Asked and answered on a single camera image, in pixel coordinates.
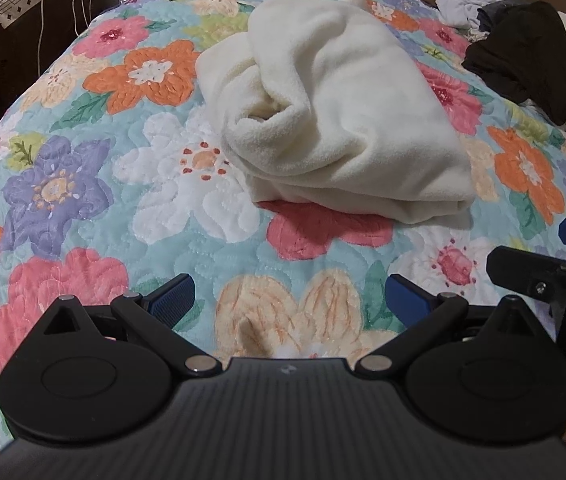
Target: green leaf print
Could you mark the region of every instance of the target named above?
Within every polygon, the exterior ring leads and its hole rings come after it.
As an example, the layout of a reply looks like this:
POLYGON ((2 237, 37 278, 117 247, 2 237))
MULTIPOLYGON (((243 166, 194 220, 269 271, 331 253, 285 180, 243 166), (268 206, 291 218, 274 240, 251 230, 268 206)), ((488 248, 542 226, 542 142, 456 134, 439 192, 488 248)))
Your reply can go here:
POLYGON ((197 38, 200 48, 207 49, 236 32, 245 32, 249 16, 246 12, 239 12, 232 18, 222 14, 201 16, 200 25, 185 27, 183 32, 197 38))
POLYGON ((205 301, 196 300, 192 308, 190 308, 189 311, 183 316, 183 318, 178 323, 176 323, 174 330, 176 332, 187 332, 191 328, 194 328, 198 323, 198 319, 201 316, 204 305, 205 301))
POLYGON ((509 192, 509 202, 516 208, 516 216, 525 240, 531 240, 546 229, 545 220, 538 212, 529 193, 509 192))
POLYGON ((38 150, 45 143, 47 137, 38 132, 21 134, 10 139, 10 156, 5 161, 12 171, 23 171, 34 166, 38 150))
POLYGON ((121 12, 118 17, 122 20, 126 20, 127 18, 131 18, 132 16, 137 16, 138 10, 134 9, 133 7, 128 7, 123 12, 121 12))
POLYGON ((483 90, 479 90, 475 86, 470 86, 467 93, 476 97, 483 106, 490 104, 494 100, 491 95, 486 94, 483 90))
POLYGON ((95 123, 105 114, 108 99, 112 94, 113 92, 105 92, 104 94, 87 92, 83 94, 72 101, 72 107, 67 110, 63 117, 52 124, 50 131, 73 128, 88 121, 95 123))
POLYGON ((365 288, 361 297, 363 330, 393 330, 400 333, 405 330, 403 324, 387 308, 385 303, 385 282, 387 270, 377 260, 365 275, 365 288))
POLYGON ((145 28, 150 32, 159 32, 160 30, 167 30, 174 23, 176 23, 176 20, 171 20, 170 22, 151 22, 149 25, 145 25, 145 28))

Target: folded blanket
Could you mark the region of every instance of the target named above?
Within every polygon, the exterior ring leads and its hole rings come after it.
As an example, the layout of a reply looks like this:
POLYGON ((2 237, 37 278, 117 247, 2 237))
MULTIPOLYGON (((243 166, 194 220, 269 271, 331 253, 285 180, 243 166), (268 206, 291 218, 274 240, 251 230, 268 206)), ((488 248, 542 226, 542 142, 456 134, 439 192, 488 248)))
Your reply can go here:
POLYGON ((254 202, 316 202, 406 223, 474 197, 468 157, 425 78, 361 8, 266 0, 196 73, 254 202))

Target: quilted bedspread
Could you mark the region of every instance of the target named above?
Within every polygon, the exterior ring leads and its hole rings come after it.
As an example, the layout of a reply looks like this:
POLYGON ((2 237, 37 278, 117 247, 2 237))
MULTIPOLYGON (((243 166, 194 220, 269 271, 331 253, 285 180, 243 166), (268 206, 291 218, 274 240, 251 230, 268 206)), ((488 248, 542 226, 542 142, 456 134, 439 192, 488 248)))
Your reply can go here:
MULTIPOLYGON (((466 147, 467 214, 406 227, 313 204, 254 205, 197 88, 198 54, 246 30, 263 0, 129 0, 99 16, 0 123, 0 372, 60 294, 104 304, 180 272, 176 331, 231 356, 345 356, 403 330, 399 272, 479 304, 507 244, 566 258, 566 130, 461 67, 466 40, 418 0, 368 0, 418 64, 466 147)), ((552 330, 546 309, 531 304, 552 330)), ((0 446, 10 437, 0 414, 0 446)))

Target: pink flower print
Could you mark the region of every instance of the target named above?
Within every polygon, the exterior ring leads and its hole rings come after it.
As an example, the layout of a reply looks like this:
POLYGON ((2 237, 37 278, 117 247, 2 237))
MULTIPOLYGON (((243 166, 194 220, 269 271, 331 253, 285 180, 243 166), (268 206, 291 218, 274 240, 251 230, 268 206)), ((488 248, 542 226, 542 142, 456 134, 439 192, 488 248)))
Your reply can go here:
POLYGON ((267 240, 284 260, 311 260, 326 254, 334 238, 366 247, 392 240, 392 222, 377 215, 346 214, 314 203, 261 202, 277 213, 269 223, 267 240))
POLYGON ((470 46, 470 42, 462 38, 453 28, 429 18, 419 20, 418 24, 420 25, 420 30, 435 44, 442 46, 463 59, 465 58, 465 51, 470 46))
POLYGON ((125 266, 93 249, 72 249, 64 263, 34 256, 20 264, 10 275, 8 302, 0 307, 0 372, 61 294, 73 294, 85 305, 108 304, 128 287, 125 266))
POLYGON ((452 126, 462 134, 476 135, 482 104, 477 97, 468 94, 470 86, 422 63, 416 62, 416 65, 443 105, 452 126))
POLYGON ((126 20, 105 20, 90 30, 87 37, 72 49, 75 56, 85 54, 88 58, 107 57, 119 50, 132 50, 150 35, 145 28, 150 21, 143 16, 132 16, 126 20))

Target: dark brown cloth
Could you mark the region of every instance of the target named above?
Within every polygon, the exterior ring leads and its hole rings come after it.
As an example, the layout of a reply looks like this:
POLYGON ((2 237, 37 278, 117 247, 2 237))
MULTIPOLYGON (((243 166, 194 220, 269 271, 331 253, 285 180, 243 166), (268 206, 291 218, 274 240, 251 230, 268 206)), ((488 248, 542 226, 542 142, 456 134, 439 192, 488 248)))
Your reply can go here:
POLYGON ((467 48, 463 66, 493 91, 532 99, 558 125, 566 121, 566 31, 548 3, 510 7, 486 40, 467 48))

